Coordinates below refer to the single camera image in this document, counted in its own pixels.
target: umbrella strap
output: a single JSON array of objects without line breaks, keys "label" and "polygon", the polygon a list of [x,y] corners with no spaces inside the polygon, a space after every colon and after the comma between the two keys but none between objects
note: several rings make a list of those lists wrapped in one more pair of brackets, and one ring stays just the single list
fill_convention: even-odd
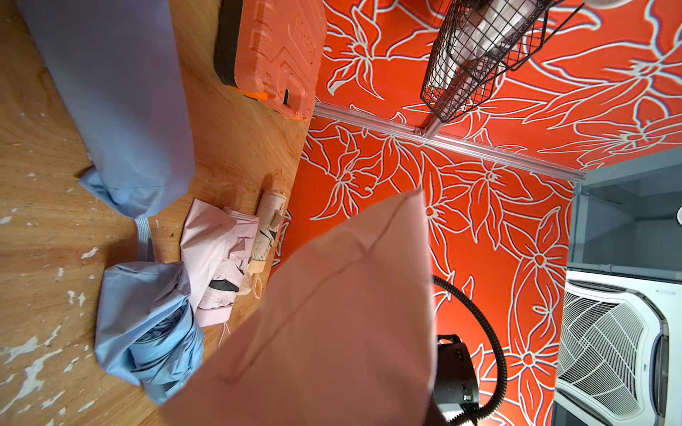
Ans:
[{"label": "umbrella strap", "polygon": [[137,226],[137,260],[140,262],[154,261],[154,244],[151,240],[151,229],[146,217],[135,219]]}]

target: orange floral wallpaper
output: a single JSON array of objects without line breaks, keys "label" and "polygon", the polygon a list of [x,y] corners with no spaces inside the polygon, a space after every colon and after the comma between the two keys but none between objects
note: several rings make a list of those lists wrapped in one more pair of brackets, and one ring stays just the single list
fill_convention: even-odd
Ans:
[{"label": "orange floral wallpaper", "polygon": [[[317,97],[421,125],[419,98],[447,1],[325,0]],[[580,4],[551,9],[551,31]],[[682,7],[584,8],[493,98],[444,132],[591,170],[682,144]]]},{"label": "orange floral wallpaper", "polygon": [[[434,272],[483,310],[505,346],[509,391],[487,425],[548,425],[559,353],[572,185],[313,119],[276,263],[374,202],[424,189]],[[469,347],[484,395],[494,355],[457,300],[434,287],[440,333]]]},{"label": "orange floral wallpaper", "polygon": [[[419,99],[445,1],[324,0],[319,100],[421,125]],[[550,29],[578,5],[550,13]],[[682,8],[633,0],[583,10],[493,98],[444,132],[590,170],[682,143]],[[313,118],[276,262],[372,203],[423,188],[434,272],[497,331],[509,390],[486,425],[551,423],[573,187],[347,123]],[[494,356],[472,315],[434,288],[440,333],[473,354],[483,398]]]}]

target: wooden floor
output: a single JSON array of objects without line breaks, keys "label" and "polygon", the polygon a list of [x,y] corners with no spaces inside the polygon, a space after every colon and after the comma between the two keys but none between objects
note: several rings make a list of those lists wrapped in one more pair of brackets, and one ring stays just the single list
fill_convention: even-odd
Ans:
[{"label": "wooden floor", "polygon": [[[134,223],[77,184],[90,166],[85,146],[14,4],[0,4],[0,424],[162,424],[144,392],[107,376],[93,355],[102,271],[136,259]],[[308,128],[213,73],[219,0],[170,4],[196,177],[149,220],[161,262],[180,259],[193,197],[255,213],[262,189],[289,194]],[[256,304],[238,300],[232,330]],[[209,356],[223,329],[204,332]]]}]

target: orange plastic case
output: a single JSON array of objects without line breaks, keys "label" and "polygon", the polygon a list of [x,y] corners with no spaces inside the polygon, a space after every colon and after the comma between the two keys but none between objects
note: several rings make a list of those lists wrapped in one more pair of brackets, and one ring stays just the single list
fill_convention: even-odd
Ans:
[{"label": "orange plastic case", "polygon": [[321,0],[223,0],[213,64],[224,84],[305,120],[326,34]]}]

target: black wire basket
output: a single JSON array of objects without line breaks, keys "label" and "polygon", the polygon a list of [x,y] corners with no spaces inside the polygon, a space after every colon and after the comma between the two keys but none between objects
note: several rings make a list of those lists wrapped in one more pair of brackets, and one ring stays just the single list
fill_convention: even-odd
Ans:
[{"label": "black wire basket", "polygon": [[550,7],[564,0],[454,0],[431,48],[421,99],[444,123],[490,99],[497,76],[542,48]]}]

